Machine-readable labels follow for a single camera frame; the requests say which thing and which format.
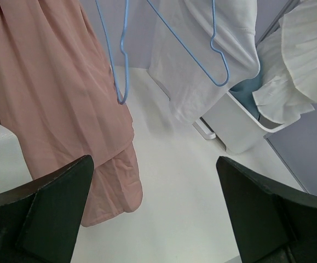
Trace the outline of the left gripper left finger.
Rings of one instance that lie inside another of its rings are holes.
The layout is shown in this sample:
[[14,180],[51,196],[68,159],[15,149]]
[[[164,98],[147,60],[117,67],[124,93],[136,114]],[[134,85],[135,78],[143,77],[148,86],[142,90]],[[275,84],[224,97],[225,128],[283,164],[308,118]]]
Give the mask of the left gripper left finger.
[[70,262],[93,172],[85,155],[0,193],[0,262]]

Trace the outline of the blue denim skirt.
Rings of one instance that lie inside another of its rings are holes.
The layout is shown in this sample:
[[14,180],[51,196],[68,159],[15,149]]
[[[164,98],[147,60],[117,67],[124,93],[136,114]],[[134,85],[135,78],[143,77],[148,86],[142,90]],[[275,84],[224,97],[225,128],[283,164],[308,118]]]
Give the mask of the blue denim skirt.
[[246,79],[229,90],[229,93],[233,95],[257,120],[260,118],[260,113],[257,109],[252,93],[257,91],[261,85],[262,77],[259,73],[255,78]]

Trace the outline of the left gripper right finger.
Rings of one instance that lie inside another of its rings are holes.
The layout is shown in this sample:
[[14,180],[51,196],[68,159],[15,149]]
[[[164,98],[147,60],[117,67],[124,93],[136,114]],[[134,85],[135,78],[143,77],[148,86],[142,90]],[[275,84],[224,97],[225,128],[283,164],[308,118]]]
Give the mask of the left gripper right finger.
[[228,157],[216,170],[242,262],[317,262],[317,196]]

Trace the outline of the white ruffled dress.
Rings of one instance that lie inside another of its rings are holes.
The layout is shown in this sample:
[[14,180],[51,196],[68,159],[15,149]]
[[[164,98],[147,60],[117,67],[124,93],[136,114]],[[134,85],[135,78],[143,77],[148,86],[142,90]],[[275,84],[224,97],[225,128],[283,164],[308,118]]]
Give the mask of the white ruffled dress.
[[292,124],[317,104],[317,1],[301,1],[257,47],[262,86],[252,93],[260,114]]

